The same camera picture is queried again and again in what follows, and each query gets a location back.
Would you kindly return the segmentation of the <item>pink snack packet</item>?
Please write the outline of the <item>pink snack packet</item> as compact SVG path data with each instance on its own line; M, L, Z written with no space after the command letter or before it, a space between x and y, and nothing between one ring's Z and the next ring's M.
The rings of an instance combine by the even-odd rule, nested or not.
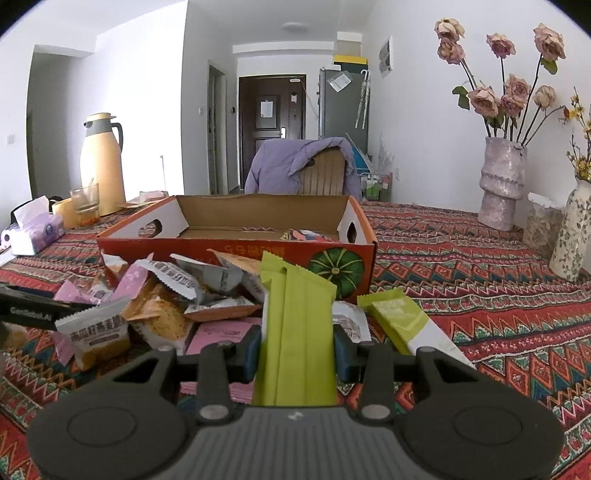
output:
M252 325L260 325L259 317L201 323L192 336L185 350L185 354L199 354L205 346L221 341L241 342ZM252 402L253 388L253 382L249 384L230 383L229 392L231 399L236 403L249 404Z

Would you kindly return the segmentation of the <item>green white snack pouch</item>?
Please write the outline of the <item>green white snack pouch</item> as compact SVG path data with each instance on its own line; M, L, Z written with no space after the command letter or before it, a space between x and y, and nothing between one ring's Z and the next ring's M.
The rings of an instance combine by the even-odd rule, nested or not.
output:
M432 347L475 369L449 336L403 290L360 295L356 302L378 321L402 354L415 355L422 347Z

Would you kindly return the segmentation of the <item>orange cracker packet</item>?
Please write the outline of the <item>orange cracker packet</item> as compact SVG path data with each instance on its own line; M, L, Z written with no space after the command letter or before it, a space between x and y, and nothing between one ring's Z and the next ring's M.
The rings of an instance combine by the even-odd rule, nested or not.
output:
M192 324L173 302L169 289L149 276L139 294L122 311L122 318L152 348L185 353Z

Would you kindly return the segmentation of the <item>oat crisp snack packet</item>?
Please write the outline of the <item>oat crisp snack packet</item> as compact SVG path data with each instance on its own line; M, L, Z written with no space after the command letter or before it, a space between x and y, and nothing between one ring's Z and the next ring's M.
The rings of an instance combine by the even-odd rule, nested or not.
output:
M130 301L122 297L55 322L57 331L72 343L79 369L89 370L130 348L128 325L122 316Z

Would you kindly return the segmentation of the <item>red spicy snack bag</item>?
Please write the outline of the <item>red spicy snack bag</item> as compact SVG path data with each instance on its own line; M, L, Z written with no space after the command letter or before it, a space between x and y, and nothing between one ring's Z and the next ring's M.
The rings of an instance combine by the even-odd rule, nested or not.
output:
M329 237L329 235L317 233L307 229L290 229L280 236L280 240L301 241L301 242L330 242L336 243L338 239Z

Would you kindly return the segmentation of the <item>glass cup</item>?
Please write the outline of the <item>glass cup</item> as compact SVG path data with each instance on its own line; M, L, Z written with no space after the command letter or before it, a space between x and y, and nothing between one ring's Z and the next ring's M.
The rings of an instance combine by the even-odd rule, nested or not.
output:
M99 222L99 185L97 183L71 190L70 199L81 227Z

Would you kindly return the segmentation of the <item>red cardboard pumpkin box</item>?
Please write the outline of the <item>red cardboard pumpkin box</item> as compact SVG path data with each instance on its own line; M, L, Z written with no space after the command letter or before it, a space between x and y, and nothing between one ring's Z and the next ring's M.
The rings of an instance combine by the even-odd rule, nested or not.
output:
M280 240L290 229L338 239ZM174 254L215 263L217 253L259 260L270 252L308 268L353 301L370 290L378 240L362 207L351 196L235 195L167 197L106 229L99 249L132 263Z

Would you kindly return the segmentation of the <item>beige thermos jug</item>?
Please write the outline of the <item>beige thermos jug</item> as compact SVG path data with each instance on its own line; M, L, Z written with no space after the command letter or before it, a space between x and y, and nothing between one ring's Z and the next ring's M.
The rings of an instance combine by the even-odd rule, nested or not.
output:
M82 186L97 184L100 216L119 211L125 203L121 154L123 129L108 112L95 113L83 123L80 153Z

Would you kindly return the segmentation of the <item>folded red cloth coasters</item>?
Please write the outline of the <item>folded red cloth coasters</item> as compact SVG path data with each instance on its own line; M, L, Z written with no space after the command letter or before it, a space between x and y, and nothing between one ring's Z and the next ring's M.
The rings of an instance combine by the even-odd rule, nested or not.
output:
M157 203L165 198L168 197L168 192L164 190L154 190L154 191L140 191L139 194L124 203L121 204L121 207L124 209L134 209L145 207L151 205L153 203Z

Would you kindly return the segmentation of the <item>wooden chair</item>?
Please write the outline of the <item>wooden chair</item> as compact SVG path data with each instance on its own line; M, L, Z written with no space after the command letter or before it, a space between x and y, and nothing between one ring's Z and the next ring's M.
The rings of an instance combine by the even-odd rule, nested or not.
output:
M304 195L339 196L344 193L346 160L339 148L322 150L300 172Z

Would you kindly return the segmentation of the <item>purple jacket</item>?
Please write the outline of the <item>purple jacket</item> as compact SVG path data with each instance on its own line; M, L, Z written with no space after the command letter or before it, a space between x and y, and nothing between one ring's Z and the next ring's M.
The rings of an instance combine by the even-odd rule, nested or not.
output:
M252 159L245 180L245 194L297 194L301 188L300 172L327 149L336 148L344 157L346 170L342 192L362 198L362 187L356 173L355 157L351 143L344 137L319 140L270 139L263 142Z

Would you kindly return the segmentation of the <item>pink textured vase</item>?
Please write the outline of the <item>pink textured vase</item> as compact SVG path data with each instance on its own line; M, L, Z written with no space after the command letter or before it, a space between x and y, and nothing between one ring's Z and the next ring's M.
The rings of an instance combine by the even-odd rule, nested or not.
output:
M510 140L487 137L480 188L483 199L478 221L499 231L511 231L516 205L523 198L527 148Z

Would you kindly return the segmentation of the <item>dark brown door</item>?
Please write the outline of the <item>dark brown door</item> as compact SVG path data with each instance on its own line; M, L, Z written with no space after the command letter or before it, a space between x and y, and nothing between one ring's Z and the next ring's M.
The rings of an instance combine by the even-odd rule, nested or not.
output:
M239 159L242 187L264 141L304 139L304 75L248 76L238 79Z

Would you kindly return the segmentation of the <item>grey refrigerator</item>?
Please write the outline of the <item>grey refrigerator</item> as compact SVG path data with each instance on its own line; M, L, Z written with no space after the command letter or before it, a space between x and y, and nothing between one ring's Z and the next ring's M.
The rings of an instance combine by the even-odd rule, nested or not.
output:
M322 68L318 75L318 137L346 137L360 151L368 151L369 120L365 109L362 73Z

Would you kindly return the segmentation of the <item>dried pink roses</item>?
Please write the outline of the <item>dried pink roses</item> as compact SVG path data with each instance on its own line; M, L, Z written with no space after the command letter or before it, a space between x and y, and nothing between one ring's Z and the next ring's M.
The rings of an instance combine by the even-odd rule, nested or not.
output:
M435 23L434 31L439 41L439 58L449 65L461 67L467 77L465 84L452 90L458 106L474 111L483 119L489 138L501 138L526 147L547 119L561 109L555 89L539 83L542 71L555 75L558 62L566 58L564 37L554 29L543 23L533 29L538 60L531 82L506 68L506 60L517 54L515 43L500 33L486 36L486 44L500 64L499 90L479 81L469 67L461 44L466 31L458 20L444 17Z

